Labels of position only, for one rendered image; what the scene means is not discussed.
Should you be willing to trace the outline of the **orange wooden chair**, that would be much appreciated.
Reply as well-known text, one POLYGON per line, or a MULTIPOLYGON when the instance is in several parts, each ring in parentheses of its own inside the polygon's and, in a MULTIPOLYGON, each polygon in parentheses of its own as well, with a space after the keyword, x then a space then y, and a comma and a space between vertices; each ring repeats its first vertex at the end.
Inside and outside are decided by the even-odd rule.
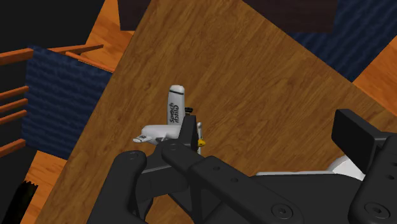
POLYGON ((21 120, 18 140, 7 154, 26 145, 67 160, 114 69, 81 56, 100 45, 28 48, 0 53, 0 66, 25 61, 22 86, 0 92, 0 125, 21 120))

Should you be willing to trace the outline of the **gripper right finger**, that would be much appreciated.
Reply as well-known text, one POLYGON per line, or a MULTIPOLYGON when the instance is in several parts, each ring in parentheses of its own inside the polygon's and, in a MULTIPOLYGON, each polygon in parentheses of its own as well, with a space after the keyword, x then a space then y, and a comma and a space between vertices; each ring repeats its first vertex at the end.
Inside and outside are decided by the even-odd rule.
POLYGON ((350 224, 397 224, 397 133, 382 132, 350 109, 335 112, 332 141, 365 175, 350 224))

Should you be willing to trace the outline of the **white rounded thing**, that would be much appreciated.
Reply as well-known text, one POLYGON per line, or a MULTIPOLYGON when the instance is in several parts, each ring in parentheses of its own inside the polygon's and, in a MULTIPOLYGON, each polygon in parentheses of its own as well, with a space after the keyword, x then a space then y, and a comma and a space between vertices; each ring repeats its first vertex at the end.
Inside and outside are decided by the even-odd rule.
POLYGON ((257 172, 256 176, 265 175, 304 175, 304 174, 341 174, 363 181, 365 174, 346 155, 334 160, 325 171, 298 172, 257 172))

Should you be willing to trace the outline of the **white tube with black lettering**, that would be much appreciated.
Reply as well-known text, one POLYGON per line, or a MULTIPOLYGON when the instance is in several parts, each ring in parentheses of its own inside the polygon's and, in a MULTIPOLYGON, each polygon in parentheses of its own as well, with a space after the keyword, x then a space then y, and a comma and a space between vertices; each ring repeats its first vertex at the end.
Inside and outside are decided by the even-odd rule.
POLYGON ((185 117, 185 88, 171 85, 167 101, 167 124, 181 125, 185 117))

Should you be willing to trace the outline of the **dark blue rug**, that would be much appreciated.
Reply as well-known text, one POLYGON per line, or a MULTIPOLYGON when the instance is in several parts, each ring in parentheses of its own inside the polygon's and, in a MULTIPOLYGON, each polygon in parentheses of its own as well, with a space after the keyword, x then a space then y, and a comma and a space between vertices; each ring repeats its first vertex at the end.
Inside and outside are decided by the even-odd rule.
POLYGON ((165 122, 172 84, 204 124, 203 152, 223 158, 338 155, 339 108, 397 132, 396 116, 242 0, 153 0, 114 73, 37 57, 51 65, 28 64, 22 134, 64 158, 143 150, 132 138, 165 122))

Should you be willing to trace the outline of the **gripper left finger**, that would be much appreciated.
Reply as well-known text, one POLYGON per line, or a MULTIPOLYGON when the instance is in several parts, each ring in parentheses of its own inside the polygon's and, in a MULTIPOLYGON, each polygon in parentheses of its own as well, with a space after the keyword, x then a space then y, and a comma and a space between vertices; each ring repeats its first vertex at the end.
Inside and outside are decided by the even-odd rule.
MULTIPOLYGON (((185 116, 179 137, 157 145, 163 161, 190 187, 192 218, 204 224, 203 190, 209 191, 250 224, 304 224, 301 210, 279 194, 198 148, 196 118, 185 116)), ((141 217, 136 186, 146 168, 144 152, 125 151, 111 165, 87 224, 147 224, 141 217)))

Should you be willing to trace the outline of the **brown wooden table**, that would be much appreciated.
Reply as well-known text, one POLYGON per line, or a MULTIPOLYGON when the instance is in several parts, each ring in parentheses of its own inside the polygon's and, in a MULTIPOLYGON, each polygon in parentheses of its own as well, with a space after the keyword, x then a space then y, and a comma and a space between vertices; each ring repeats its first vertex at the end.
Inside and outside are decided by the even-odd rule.
POLYGON ((242 0, 151 0, 36 224, 86 224, 109 168, 133 138, 166 121, 185 87, 206 146, 247 175, 328 166, 336 109, 397 132, 397 116, 242 0))

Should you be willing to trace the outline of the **small white yellow stick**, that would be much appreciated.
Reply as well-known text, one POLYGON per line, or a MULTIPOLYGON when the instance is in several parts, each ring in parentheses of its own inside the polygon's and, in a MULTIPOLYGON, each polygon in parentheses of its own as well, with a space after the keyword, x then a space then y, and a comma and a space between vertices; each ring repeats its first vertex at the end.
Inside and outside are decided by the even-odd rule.
POLYGON ((202 147, 205 146, 205 141, 202 137, 202 123, 198 122, 197 123, 197 133, 198 133, 198 154, 202 154, 202 147))

